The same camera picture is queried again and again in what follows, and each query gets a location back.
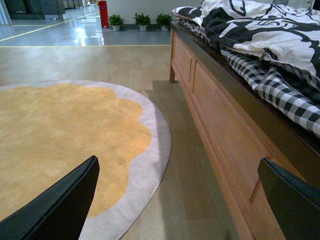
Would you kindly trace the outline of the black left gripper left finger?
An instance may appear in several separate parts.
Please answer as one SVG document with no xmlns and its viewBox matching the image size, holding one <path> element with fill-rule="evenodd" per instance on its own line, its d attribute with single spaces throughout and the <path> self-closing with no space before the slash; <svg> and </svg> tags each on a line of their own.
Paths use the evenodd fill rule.
<svg viewBox="0 0 320 240">
<path fill-rule="evenodd" d="M 2 240 L 77 240 L 100 172 L 91 156 L 31 202 L 0 222 Z"/>
</svg>

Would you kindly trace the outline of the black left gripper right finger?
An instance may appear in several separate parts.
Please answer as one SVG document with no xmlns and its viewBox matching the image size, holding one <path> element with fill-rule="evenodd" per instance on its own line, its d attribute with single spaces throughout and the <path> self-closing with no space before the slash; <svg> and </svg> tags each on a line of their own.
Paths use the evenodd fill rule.
<svg viewBox="0 0 320 240">
<path fill-rule="evenodd" d="M 267 202 L 287 240 L 320 238 L 320 190 L 264 157 L 258 166 Z"/>
</svg>

